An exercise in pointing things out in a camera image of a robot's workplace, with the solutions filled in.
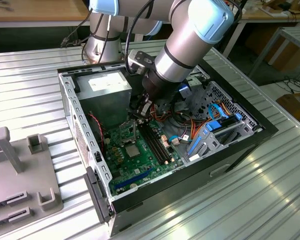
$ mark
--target motherboard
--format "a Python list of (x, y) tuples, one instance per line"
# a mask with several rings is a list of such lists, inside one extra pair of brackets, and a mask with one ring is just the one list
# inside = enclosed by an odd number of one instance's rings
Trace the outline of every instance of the motherboard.
[(155, 120), (131, 120), (104, 134), (105, 161), (112, 174), (113, 195), (171, 172), (184, 163)]

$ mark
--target green circuit board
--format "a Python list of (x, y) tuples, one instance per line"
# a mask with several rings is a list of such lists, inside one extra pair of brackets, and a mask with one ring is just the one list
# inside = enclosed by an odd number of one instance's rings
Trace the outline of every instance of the green circuit board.
[[(135, 140), (123, 143), (123, 138), (131, 137), (134, 134), (131, 121), (129, 123), (125, 126), (126, 129), (118, 127), (105, 133), (107, 136), (105, 161), (112, 174), (109, 187), (113, 195), (123, 193), (183, 165), (180, 155), (173, 146), (170, 146), (169, 151), (163, 147), (171, 161), (160, 164), (138, 126), (135, 127)], [(155, 132), (160, 144), (164, 146), (161, 139), (164, 132), (157, 122), (150, 121), (148, 127), (147, 129)], [(139, 179), (118, 187), (134, 177)]]

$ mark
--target red cable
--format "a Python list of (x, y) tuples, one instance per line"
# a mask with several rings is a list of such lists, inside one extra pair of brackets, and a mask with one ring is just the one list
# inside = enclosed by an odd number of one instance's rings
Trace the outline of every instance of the red cable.
[(96, 121), (96, 123), (98, 124), (98, 126), (99, 126), (99, 130), (100, 130), (100, 135), (101, 135), (101, 152), (103, 153), (104, 152), (104, 135), (103, 135), (103, 133), (102, 133), (102, 129), (101, 129), (101, 126), (100, 126), (100, 123), (99, 123), (99, 121), (98, 121), (98, 119), (95, 117), (95, 116), (93, 116), (92, 114), (88, 114), (90, 117), (92, 117), (95, 121)]

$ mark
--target aluminum extrusion table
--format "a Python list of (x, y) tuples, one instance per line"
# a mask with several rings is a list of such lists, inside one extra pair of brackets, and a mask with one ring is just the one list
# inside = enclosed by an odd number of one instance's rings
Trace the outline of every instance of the aluminum extrusion table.
[[(132, 43), (156, 55), (165, 41)], [(113, 239), (300, 239), (300, 124), (212, 49), (204, 59), (279, 132), (233, 171), (165, 207)], [(100, 224), (63, 111), (58, 68), (81, 65), (81, 48), (0, 53), (0, 126), (11, 140), (47, 137), (63, 210), (0, 239), (109, 238)]]
[[(277, 42), (280, 36), (284, 37), (288, 42), (291, 42), (300, 48), (300, 27), (279, 27), (275, 31), (269, 42), (265, 45), (258, 58), (255, 60), (251, 70), (248, 73), (249, 78), (251, 78), (256, 72), (257, 68), (260, 66), (260, 64), (265, 59), (268, 52), (271, 50), (271, 48)], [(283, 43), (280, 46), (280, 49), (284, 49), (285, 47), (286, 45)]]

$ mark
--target ram slot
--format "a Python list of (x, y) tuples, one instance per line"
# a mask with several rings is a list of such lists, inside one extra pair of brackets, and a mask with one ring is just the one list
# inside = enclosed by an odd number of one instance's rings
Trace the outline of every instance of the ram slot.
[(165, 161), (170, 162), (170, 157), (166, 152), (166, 149), (153, 133), (152, 129), (148, 125), (140, 125), (138, 129), (144, 137), (146, 143), (149, 145), (156, 159), (160, 165), (165, 164)]

